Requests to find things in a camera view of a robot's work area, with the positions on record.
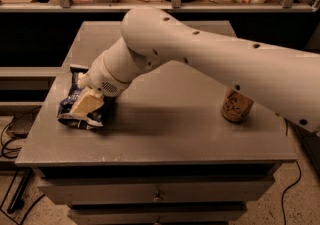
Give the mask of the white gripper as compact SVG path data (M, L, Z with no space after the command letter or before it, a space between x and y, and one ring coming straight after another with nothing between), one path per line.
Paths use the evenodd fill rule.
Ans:
M129 87L129 83L120 82L109 72L104 63L105 56L106 52L103 52L86 73L78 73L78 86L84 89L72 105L71 115L85 117L104 104L104 96L117 97Z

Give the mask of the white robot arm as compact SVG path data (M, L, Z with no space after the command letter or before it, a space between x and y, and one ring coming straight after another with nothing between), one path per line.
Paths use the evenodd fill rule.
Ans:
M78 81L116 97L138 76L182 62L305 130L320 128L320 55L196 30L153 7L121 22L121 37Z

